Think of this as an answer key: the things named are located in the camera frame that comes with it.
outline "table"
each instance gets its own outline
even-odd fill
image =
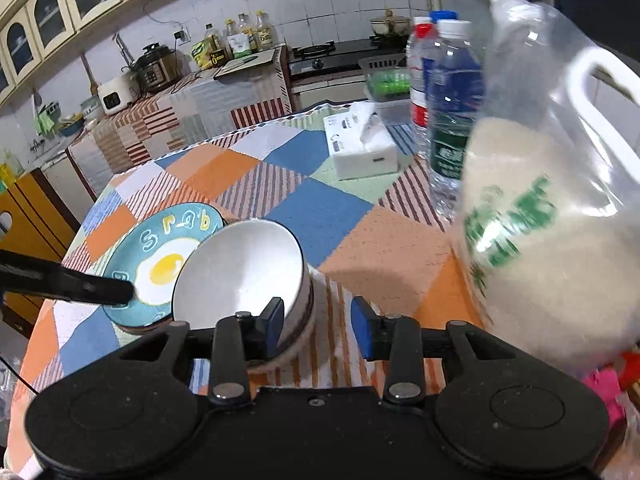
[[[452,254],[447,222],[428,199],[426,168],[414,158],[409,126],[390,131],[401,152],[399,173],[340,182],[328,156],[322,118],[347,106],[243,128],[163,156],[113,177],[63,260],[101,274],[120,240],[140,221],[171,205],[200,201],[225,219],[268,218],[298,238],[312,269],[316,329],[300,354],[254,386],[329,388],[384,382],[379,363],[364,362],[351,331],[353,295],[385,314],[414,316],[423,326],[449,319],[480,324]],[[96,305],[45,301],[22,374],[37,390],[133,340]],[[428,392],[444,386],[439,365],[425,360]],[[208,362],[194,367],[190,388],[202,392]],[[12,403],[9,466],[25,479],[39,471],[24,436],[31,393]]]

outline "jug handle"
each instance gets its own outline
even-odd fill
[[[591,72],[601,67],[613,81],[625,88],[640,106],[640,78],[615,54],[597,46],[582,49],[572,60],[565,75],[569,101],[584,121],[613,152],[629,175],[640,184],[640,158],[620,133],[591,104],[585,92]]]

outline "blue bottle cap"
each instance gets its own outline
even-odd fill
[[[456,20],[458,13],[455,10],[431,10],[429,17],[431,23],[438,23],[438,20]]]

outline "electrical outlet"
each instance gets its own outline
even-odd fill
[[[174,38],[178,40],[178,45],[184,45],[185,43],[189,43],[191,41],[186,28],[181,28],[180,30],[174,32]]]

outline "metal screw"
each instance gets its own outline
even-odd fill
[[[413,383],[396,383],[389,387],[389,393],[396,399],[413,399],[421,392],[420,386]]]
[[[213,394],[218,399],[235,399],[244,394],[244,386],[238,383],[220,383],[213,387]]]

